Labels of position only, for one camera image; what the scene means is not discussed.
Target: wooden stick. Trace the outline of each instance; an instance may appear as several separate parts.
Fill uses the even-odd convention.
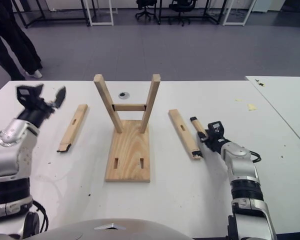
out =
[[[145,111],[146,105],[145,104],[113,104],[113,109],[115,111]]]
[[[157,95],[157,92],[158,92],[160,81],[161,81],[160,74],[153,74],[152,75],[150,90],[149,90],[149,94],[148,94],[148,97],[147,97],[147,100],[146,100],[146,109],[143,113],[141,127],[140,127],[140,133],[141,134],[144,134],[146,129],[147,129],[147,125],[148,125],[148,122],[149,122],[149,118],[150,118],[152,108],[154,106],[154,102],[155,102],[155,99],[156,99],[156,95]]]
[[[118,113],[112,107],[114,102],[112,101],[112,98],[110,96],[109,90],[105,83],[104,77],[101,74],[97,74],[94,76],[93,82],[99,91],[99,94],[102,98],[102,101],[105,105],[106,110],[108,111],[108,113],[110,115],[110,118],[114,124],[114,127],[115,127],[117,133],[121,134],[124,128],[123,128],[123,125],[122,125],[122,122],[120,120]]]
[[[72,143],[75,140],[78,129],[81,125],[82,120],[84,119],[87,108],[88,108],[87,104],[81,104],[78,106],[60,142],[57,152],[67,152],[69,150],[69,148],[71,147]]]
[[[193,159],[200,159],[202,157],[202,153],[191,133],[189,132],[189,129],[182,119],[179,111],[177,109],[169,110],[169,116],[171,117],[174,128],[181,138],[181,142],[183,143],[190,157]]]
[[[206,132],[206,130],[204,129],[204,127],[201,125],[201,123],[199,122],[199,120],[197,119],[197,117],[195,117],[195,116],[191,117],[190,121],[192,122],[192,125],[194,126],[194,128],[195,128],[195,130],[197,132],[204,133],[204,135],[206,137],[208,137],[208,133]]]

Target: white tabletop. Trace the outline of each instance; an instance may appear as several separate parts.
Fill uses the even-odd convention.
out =
[[[15,94],[21,83],[8,82],[0,90],[0,130],[23,109]],[[150,183],[104,181],[114,126],[92,81],[43,83],[46,100],[61,86],[67,89],[61,109],[41,126],[33,151],[31,194],[46,208],[51,229],[91,219],[134,218],[194,238],[224,237],[232,213],[226,166],[216,153],[189,159],[168,116],[169,109],[178,109],[193,136],[190,117],[203,125],[220,120],[228,139],[261,154],[256,167],[276,232],[300,232],[300,140],[248,81],[160,84],[149,120]],[[107,85],[115,103],[145,103],[150,83]],[[121,100],[120,92],[131,97]],[[68,153],[57,153],[79,104],[89,106],[79,135]],[[247,104],[257,110],[248,111]],[[142,113],[120,116],[141,119]]]
[[[300,77],[247,76],[300,138]]]

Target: wooden plank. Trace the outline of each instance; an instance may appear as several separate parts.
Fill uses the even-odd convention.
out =
[[[197,117],[193,116],[190,118],[190,121],[192,122],[192,125],[194,126],[195,130],[197,132],[203,133],[205,136],[208,137],[208,133],[206,132],[205,128],[201,125]]]
[[[145,111],[145,104],[114,104],[112,105],[115,111]]]
[[[106,110],[108,111],[110,118],[114,124],[116,131],[120,134],[123,132],[123,125],[120,120],[120,117],[116,111],[114,111],[112,105],[114,102],[110,96],[109,90],[105,83],[104,77],[101,74],[97,74],[94,76],[93,82],[98,89],[98,92],[102,98],[102,101],[105,105]]]
[[[197,143],[193,139],[191,133],[189,132],[189,129],[185,124],[183,118],[179,114],[179,111],[177,109],[169,110],[169,116],[172,120],[176,132],[178,133],[183,143],[183,146],[185,147],[186,151],[189,153],[189,156],[193,159],[200,159],[202,153]]]
[[[142,116],[142,123],[141,123],[141,128],[140,128],[140,133],[142,133],[142,134],[145,133],[146,128],[148,126],[150,114],[151,114],[152,108],[155,103],[155,99],[156,99],[156,95],[157,95],[158,88],[160,85],[160,81],[161,81],[160,74],[152,75],[150,90],[149,90],[148,97],[146,100],[146,109]]]
[[[87,109],[87,104],[80,104],[78,106],[68,128],[65,131],[65,134],[60,142],[57,152],[67,152],[69,150],[69,148],[75,140],[75,137],[78,133],[78,129],[85,117]]]
[[[149,130],[140,120],[123,120],[124,131],[113,132],[106,182],[150,182]]]

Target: person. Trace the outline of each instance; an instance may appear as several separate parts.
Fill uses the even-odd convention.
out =
[[[25,80],[13,59],[10,57],[1,37],[9,44],[25,74],[29,77],[41,78],[41,59],[34,45],[18,26],[10,0],[0,0],[0,66],[8,72],[12,81]]]

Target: black chair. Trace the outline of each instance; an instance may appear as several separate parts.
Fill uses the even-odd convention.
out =
[[[148,17],[149,21],[151,20],[151,16],[153,16],[153,18],[156,17],[157,0],[137,0],[136,3],[138,4],[139,10],[143,9],[142,12],[139,12],[135,15],[135,18],[137,20],[139,20],[139,18],[143,15],[145,15],[145,17]],[[154,13],[148,12],[147,7],[153,5],[154,5]]]
[[[178,16],[173,16],[168,18],[168,22],[171,25],[171,19],[178,20],[178,24],[181,22],[182,27],[185,25],[184,20],[188,20],[190,24],[190,18],[186,16],[181,16],[181,13],[191,12],[196,7],[197,0],[172,0],[169,8],[177,13]]]

